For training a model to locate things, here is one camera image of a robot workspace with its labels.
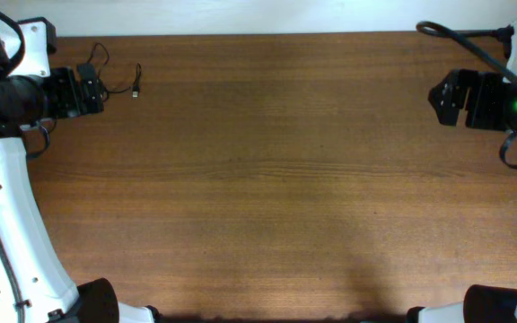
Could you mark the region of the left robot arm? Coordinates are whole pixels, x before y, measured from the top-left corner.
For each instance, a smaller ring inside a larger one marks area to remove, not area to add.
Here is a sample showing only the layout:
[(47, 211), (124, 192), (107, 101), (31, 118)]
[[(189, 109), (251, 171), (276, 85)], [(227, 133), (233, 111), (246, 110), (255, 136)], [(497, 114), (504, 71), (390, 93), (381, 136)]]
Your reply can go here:
[(155, 308), (120, 302), (104, 278), (75, 284), (42, 221), (23, 137), (49, 139), (59, 119), (101, 113), (105, 92), (91, 62), (51, 67), (56, 49), (47, 19), (0, 12), (0, 322), (156, 322)]

